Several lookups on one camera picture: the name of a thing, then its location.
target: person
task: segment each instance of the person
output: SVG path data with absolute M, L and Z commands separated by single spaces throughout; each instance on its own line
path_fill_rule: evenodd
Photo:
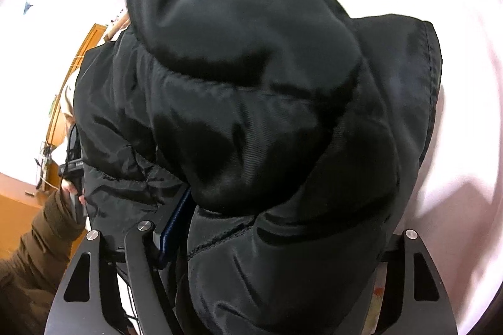
M 70 74 L 70 76 L 65 82 L 65 85 L 63 86 L 63 90 L 61 91 L 61 98 L 59 100 L 61 113 L 65 119 L 65 128 L 67 135 L 71 126 L 75 123 L 74 92 L 75 92 L 75 83 L 77 81 L 77 77 L 79 76 L 79 72 L 80 67 Z
M 62 180 L 21 237 L 8 260 L 0 260 L 0 326 L 9 335 L 42 335 L 52 300 L 69 263 L 72 243 L 84 231 L 70 212 L 75 187 Z
M 433 25 L 337 0 L 126 1 L 75 85 L 92 228 L 118 251 L 187 183 L 166 284 L 185 334 L 342 331 L 429 146 Z
M 131 20 L 129 20 L 129 14 L 128 12 L 125 12 L 124 15 L 117 20 L 112 29 L 107 34 L 105 34 L 103 40 L 105 42 L 110 41 L 112 38 L 114 38 L 114 35 L 117 34 L 119 30 L 125 30 L 130 23 Z

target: brown sleeve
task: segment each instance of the brown sleeve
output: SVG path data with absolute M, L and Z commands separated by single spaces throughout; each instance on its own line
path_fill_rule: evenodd
M 59 192 L 47 199 L 9 261 L 12 273 L 27 289 L 56 293 L 69 263 L 71 244 L 84 229 L 72 219 L 62 200 Z

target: blue leaf decal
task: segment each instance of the blue leaf decal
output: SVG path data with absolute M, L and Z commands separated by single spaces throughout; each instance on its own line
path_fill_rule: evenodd
M 32 7 L 32 4 L 30 4 L 29 2 L 26 2 L 25 3 L 25 10 L 23 11 L 23 15 L 26 14 L 26 12 Z

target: black metal frame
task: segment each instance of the black metal frame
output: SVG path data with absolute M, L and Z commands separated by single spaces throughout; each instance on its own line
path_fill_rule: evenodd
M 61 281 L 45 335 L 124 333 L 115 277 L 118 262 L 127 265 L 143 335 L 183 335 L 158 269 L 174 260 L 194 209 L 190 190 L 183 187 L 172 203 L 145 216 L 128 231 L 124 252 L 110 252 L 100 232 L 90 231 Z M 408 230 L 401 236 L 393 235 L 383 261 L 388 263 L 389 274 L 376 334 L 457 335 L 447 292 L 417 233 Z M 374 279 L 375 275 L 336 334 L 361 333 Z

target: hand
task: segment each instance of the hand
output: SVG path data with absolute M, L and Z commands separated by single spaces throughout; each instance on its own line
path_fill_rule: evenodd
M 77 194 L 77 188 L 73 183 L 66 179 L 61 180 L 61 191 L 63 192 L 63 197 L 67 203 L 70 203 L 70 194 Z M 79 197 L 79 202 L 83 206 L 86 205 L 86 200 L 84 199 L 84 189 L 82 189 L 82 195 Z
M 119 30 L 122 30 L 124 28 L 127 28 L 129 26 L 129 24 L 131 24 L 131 20 L 129 20 L 129 18 L 126 20 L 126 22 L 124 24 L 121 25 L 121 28 L 119 28 Z

